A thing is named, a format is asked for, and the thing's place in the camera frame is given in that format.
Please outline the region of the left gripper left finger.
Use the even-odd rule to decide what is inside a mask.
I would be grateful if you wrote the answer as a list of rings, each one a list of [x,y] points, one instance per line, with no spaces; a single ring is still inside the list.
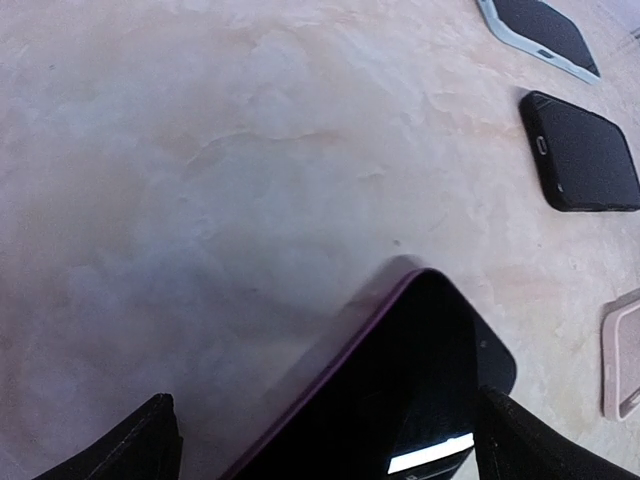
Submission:
[[[183,438],[173,396],[159,393],[41,479],[177,479]]]

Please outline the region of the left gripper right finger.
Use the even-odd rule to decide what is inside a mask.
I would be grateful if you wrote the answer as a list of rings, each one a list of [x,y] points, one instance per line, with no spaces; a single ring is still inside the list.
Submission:
[[[508,395],[477,396],[477,467],[481,479],[636,479],[571,442]]]

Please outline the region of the black phone brown edge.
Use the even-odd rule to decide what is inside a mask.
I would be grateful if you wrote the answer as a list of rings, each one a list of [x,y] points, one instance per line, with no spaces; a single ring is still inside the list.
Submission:
[[[409,273],[226,473],[230,479],[451,479],[474,447],[479,387],[515,359],[441,272]]]

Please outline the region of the pink phone case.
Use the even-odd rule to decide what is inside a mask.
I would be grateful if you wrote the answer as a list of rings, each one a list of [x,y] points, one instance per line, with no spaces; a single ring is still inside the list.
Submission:
[[[639,410],[639,290],[604,306],[601,325],[602,412],[624,422]]]

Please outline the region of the black phone case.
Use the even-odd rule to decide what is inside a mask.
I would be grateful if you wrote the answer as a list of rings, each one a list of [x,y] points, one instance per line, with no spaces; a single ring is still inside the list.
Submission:
[[[560,212],[636,212],[639,177],[623,131],[601,115],[540,91],[519,112],[543,195]]]

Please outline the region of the black phone teal edge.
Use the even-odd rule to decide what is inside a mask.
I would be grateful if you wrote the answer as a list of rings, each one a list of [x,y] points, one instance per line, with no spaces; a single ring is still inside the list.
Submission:
[[[494,1],[497,18],[506,29],[546,49],[545,58],[561,57],[600,77],[600,71],[576,24],[544,1]]]

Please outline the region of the light blue phone case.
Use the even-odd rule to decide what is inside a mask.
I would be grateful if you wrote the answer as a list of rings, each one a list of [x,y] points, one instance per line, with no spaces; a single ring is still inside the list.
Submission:
[[[544,54],[548,53],[546,49],[536,51],[536,48],[539,46],[537,46],[535,43],[530,42],[522,37],[519,37],[518,35],[510,33],[506,29],[505,25],[497,18],[496,10],[493,5],[494,1],[499,1],[499,0],[478,1],[477,4],[489,30],[500,41],[502,41],[503,43],[511,47],[514,47],[518,50],[528,53],[531,56],[536,57],[550,65],[553,65],[556,68],[561,69],[588,84],[595,84],[601,80],[601,73],[600,73],[600,77],[596,77],[590,74],[588,71],[577,68],[575,65],[572,65],[570,62],[562,59],[561,57],[559,58],[552,57],[551,59],[545,58]]]

